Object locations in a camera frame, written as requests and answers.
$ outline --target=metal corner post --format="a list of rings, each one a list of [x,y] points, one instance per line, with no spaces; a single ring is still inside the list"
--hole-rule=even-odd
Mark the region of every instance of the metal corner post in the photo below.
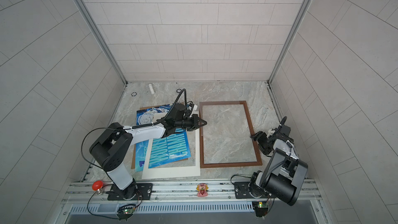
[[[271,76],[268,80],[268,84],[271,87],[272,82],[275,80],[276,73],[278,72],[278,69],[281,67],[282,61],[286,56],[287,51],[289,50],[289,47],[293,41],[293,38],[295,37],[297,31],[299,30],[300,24],[302,20],[304,19],[305,13],[307,12],[308,8],[310,7],[311,0],[303,0],[301,7],[297,13],[296,19],[293,22],[292,28],[290,29],[289,35],[286,38],[286,41],[282,47],[282,51],[278,57],[278,60],[276,61],[275,67],[272,70]]]
[[[106,44],[104,38],[101,35],[97,25],[94,23],[93,18],[91,17],[90,13],[88,12],[86,5],[84,4],[83,0],[73,0],[79,9],[80,13],[83,16],[83,19],[87,23],[88,27],[90,28],[91,32],[93,33],[95,39],[97,40],[100,48],[103,50],[105,56],[109,59],[112,66],[116,69],[116,72],[119,74],[119,77],[122,79],[124,85],[127,84],[127,80],[123,75],[123,72],[120,70],[120,67],[117,65],[115,58],[112,55],[108,45]]]

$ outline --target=wall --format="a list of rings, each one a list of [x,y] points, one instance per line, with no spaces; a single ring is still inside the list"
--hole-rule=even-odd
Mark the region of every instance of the wall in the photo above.
[[[83,0],[128,81],[267,80],[302,0]]]
[[[335,223],[398,220],[397,7],[312,0],[272,83]]]
[[[0,0],[0,33],[0,219],[43,223],[123,83],[72,0]]]

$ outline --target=white tube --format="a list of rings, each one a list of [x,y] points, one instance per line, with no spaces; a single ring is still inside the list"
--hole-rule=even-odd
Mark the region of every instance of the white tube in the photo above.
[[[152,84],[149,84],[149,90],[152,94],[155,94],[155,91],[153,90]]]

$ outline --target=black mounting plate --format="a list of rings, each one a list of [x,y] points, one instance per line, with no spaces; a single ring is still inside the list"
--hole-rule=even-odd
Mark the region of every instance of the black mounting plate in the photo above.
[[[268,198],[268,194],[265,192],[261,197],[253,197],[249,191],[249,183],[250,182],[234,182],[236,199]]]
[[[117,187],[116,184],[112,184],[110,192],[112,192],[115,187]],[[141,191],[141,193],[142,193],[142,199],[149,200],[150,196],[152,194],[153,184],[152,183],[137,183],[137,187],[138,187],[138,190]],[[140,195],[136,194],[129,201],[138,200],[138,198],[137,198],[138,196],[140,196]],[[126,201],[126,200],[116,194],[108,194],[108,201]]]

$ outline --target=toy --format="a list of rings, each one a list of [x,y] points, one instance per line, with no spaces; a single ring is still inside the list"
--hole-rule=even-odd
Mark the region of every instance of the toy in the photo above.
[[[198,184],[198,187],[196,187],[196,190],[199,191],[198,192],[198,197],[206,197],[206,196],[208,196],[208,194],[207,194],[207,190],[208,189],[209,189],[209,187],[207,187],[206,183]]]

